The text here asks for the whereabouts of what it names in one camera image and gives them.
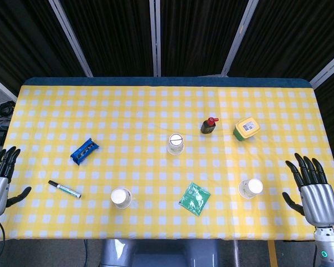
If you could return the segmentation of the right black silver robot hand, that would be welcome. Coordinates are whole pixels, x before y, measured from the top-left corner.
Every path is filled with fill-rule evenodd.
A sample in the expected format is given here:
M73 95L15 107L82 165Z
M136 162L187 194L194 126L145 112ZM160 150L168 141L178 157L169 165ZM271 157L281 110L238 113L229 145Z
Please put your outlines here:
M287 205L304 216L308 223L316 228L334 226L334 192L327 182L326 174L316 158L309 159L295 153L299 167L290 161L286 165L293 173L301 197L301 204L296 204L288 193L282 196Z

